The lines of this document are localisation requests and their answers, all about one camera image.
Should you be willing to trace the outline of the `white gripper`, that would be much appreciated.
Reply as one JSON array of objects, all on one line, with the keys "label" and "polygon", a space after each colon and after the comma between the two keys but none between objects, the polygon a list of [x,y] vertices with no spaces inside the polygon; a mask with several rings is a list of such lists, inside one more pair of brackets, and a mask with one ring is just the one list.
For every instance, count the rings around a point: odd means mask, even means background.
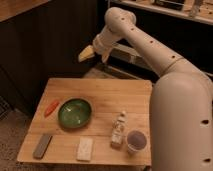
[{"label": "white gripper", "polygon": [[92,42],[93,46],[88,45],[86,48],[84,48],[78,56],[78,61],[82,62],[89,58],[92,58],[95,56],[96,52],[97,54],[102,55],[102,63],[106,63],[109,58],[109,53],[111,52],[114,44],[114,40],[109,35],[97,34]]}]

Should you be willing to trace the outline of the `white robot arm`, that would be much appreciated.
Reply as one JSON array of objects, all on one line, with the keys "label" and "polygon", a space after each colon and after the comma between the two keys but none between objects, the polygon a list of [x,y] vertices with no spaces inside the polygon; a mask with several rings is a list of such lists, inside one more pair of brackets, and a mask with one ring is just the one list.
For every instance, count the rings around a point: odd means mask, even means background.
[{"label": "white robot arm", "polygon": [[213,171],[213,81],[118,7],[106,11],[88,56],[106,61],[121,39],[159,76],[149,103],[152,171]]}]

